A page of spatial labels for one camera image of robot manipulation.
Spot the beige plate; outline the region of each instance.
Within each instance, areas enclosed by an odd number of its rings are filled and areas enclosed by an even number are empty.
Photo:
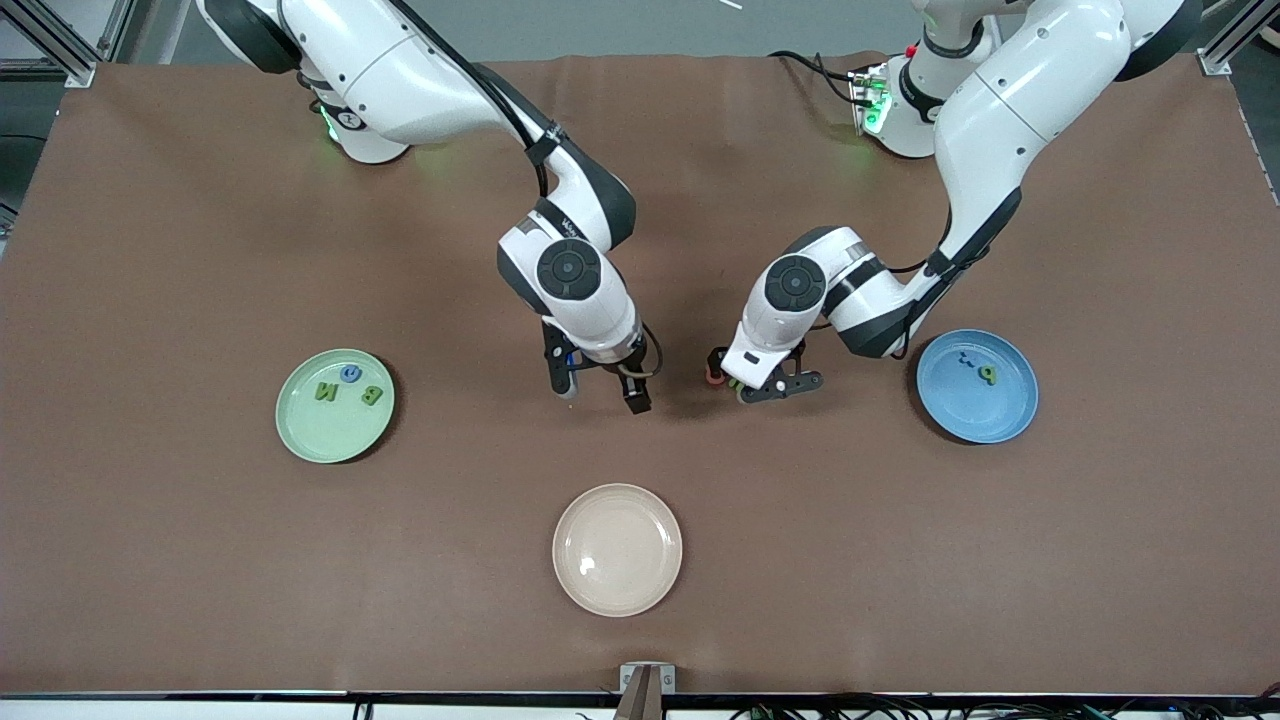
[[[680,574],[684,543],[652,492],[608,484],[580,495],[556,525],[552,564],[573,602],[605,618],[649,610]]]

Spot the floor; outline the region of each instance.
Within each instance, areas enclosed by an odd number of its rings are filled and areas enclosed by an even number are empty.
[[[106,0],[95,0],[104,3]],[[844,54],[896,51],[916,40],[919,18],[904,0],[410,0],[445,37],[479,60],[538,60],[561,55],[764,55],[778,49]],[[73,5],[95,3],[77,0]],[[1202,28],[1211,36],[1233,13]],[[493,23],[502,18],[502,23]],[[191,0],[155,0],[138,13],[124,58],[141,63],[236,63]],[[12,28],[0,31],[12,35]],[[14,53],[0,33],[0,51]],[[1231,76],[1262,161],[1280,173],[1280,51],[1261,41],[1231,61]],[[8,81],[0,74],[0,136],[45,137],[65,92],[59,82]],[[20,210],[42,143],[0,137],[0,254],[5,206]]]

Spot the green light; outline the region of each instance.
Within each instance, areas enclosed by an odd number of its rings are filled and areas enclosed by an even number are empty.
[[[888,92],[881,94],[879,100],[876,101],[876,106],[867,110],[867,132],[878,133],[884,127],[884,118],[888,115],[888,109],[893,106],[893,99]]]
[[[329,140],[340,145],[342,141],[338,140],[338,131],[333,129],[333,120],[329,119],[329,113],[325,111],[323,105],[320,106],[320,117],[324,118],[324,124],[329,127]]]

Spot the table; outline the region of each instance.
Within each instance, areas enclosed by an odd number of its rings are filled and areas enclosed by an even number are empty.
[[[776,59],[498,69],[639,199],[612,259],[667,347],[654,411],[604,374],[549,392],[494,272],[535,192],[506,136],[360,167],[289,77],[104,65],[0,263],[0,691],[594,689],[635,659],[696,692],[1274,679],[1280,215],[1228,82],[1179,56],[1032,168],[923,329],[989,329],[1036,366],[1028,433],[970,447],[922,418],[909,364],[831,333],[808,397],[742,407],[701,377],[812,227],[924,256],[931,163],[855,137]],[[271,410],[329,347],[385,359],[401,411],[319,466]],[[575,606],[548,552],[605,482],[657,492],[685,537],[671,594],[626,620]]]

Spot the plate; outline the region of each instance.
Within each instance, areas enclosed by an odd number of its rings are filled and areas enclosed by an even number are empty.
[[[1009,341],[986,331],[938,336],[920,356],[915,386],[924,409],[945,430],[984,445],[1018,437],[1039,406],[1030,363]]]
[[[667,503],[622,483],[580,495],[561,516],[552,543],[561,587],[605,618],[658,605],[676,583],[682,556],[680,525]]]
[[[284,380],[275,401],[275,429],[294,455],[342,462],[381,437],[396,407],[387,366],[361,350],[328,350]]]

